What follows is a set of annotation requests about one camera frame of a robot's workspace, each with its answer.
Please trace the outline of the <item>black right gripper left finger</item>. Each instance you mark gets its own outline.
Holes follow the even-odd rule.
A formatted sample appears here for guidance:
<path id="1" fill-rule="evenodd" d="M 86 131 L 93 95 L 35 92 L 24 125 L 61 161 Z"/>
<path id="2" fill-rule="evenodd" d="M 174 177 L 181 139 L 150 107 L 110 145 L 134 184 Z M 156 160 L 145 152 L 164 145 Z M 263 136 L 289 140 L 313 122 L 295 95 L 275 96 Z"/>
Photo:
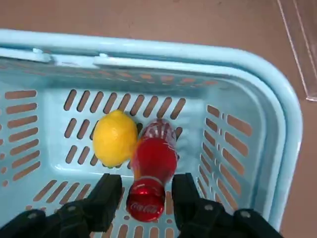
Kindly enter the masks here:
<path id="1" fill-rule="evenodd" d="M 2 238 L 88 238 L 106 232 L 122 195 L 120 175 L 104 174 L 87 198 L 65 203 L 52 215 L 24 211 L 0 229 Z"/>

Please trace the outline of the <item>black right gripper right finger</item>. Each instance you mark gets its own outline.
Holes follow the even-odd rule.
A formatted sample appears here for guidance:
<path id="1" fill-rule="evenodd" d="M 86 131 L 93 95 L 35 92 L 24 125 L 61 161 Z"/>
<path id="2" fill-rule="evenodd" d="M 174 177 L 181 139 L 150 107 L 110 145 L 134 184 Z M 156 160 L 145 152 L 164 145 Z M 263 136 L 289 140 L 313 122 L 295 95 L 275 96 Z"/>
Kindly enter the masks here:
<path id="1" fill-rule="evenodd" d="M 172 199 L 180 238 L 283 238 L 253 209 L 231 215 L 221 203 L 200 198 L 190 173 L 173 177 Z"/>

